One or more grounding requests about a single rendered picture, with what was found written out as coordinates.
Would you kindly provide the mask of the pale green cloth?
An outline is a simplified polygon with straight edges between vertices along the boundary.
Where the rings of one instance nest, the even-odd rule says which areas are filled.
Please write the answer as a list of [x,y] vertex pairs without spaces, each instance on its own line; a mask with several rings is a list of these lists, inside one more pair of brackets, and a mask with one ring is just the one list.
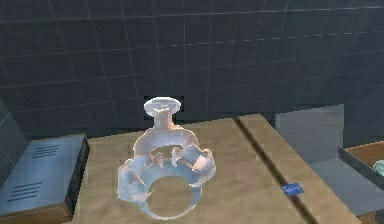
[[373,165],[373,170],[381,176],[384,176],[384,160],[376,161]]

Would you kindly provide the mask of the tan wooden countertop cabinet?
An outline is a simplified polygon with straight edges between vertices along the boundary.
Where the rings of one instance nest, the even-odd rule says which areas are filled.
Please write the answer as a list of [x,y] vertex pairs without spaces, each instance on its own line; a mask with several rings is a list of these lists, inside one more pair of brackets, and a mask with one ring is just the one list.
[[[138,133],[94,138],[75,215],[66,224],[362,224],[263,116],[189,125],[213,152],[217,170],[194,209],[180,178],[153,186],[149,206],[156,220],[117,197],[117,169],[132,156]],[[302,194],[283,186],[298,183]]]

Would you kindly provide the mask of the grey vented box appliance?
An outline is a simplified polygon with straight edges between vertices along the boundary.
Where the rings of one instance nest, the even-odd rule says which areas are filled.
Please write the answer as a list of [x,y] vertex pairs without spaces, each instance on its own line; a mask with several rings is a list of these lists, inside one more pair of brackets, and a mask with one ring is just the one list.
[[0,224],[70,221],[89,151],[84,135],[31,142],[0,188]]

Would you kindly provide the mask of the white vase with two birds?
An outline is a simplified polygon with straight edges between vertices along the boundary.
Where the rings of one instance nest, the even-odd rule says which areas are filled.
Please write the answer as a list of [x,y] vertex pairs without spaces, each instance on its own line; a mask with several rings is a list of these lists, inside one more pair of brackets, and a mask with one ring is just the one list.
[[118,168],[118,198],[136,203],[150,217],[147,199],[150,186],[164,177],[181,177],[193,191],[189,205],[193,209],[202,195],[202,185],[216,172],[212,152],[199,147],[196,135],[173,123],[172,115],[180,110],[181,102],[171,97],[155,97],[144,103],[145,112],[154,118],[154,126],[137,138],[134,156]]

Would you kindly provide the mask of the small blue card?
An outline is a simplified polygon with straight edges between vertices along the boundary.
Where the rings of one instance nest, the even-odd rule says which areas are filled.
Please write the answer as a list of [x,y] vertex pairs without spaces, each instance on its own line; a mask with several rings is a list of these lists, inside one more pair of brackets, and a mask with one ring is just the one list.
[[282,187],[287,196],[299,195],[304,192],[303,188],[298,183],[287,184]]

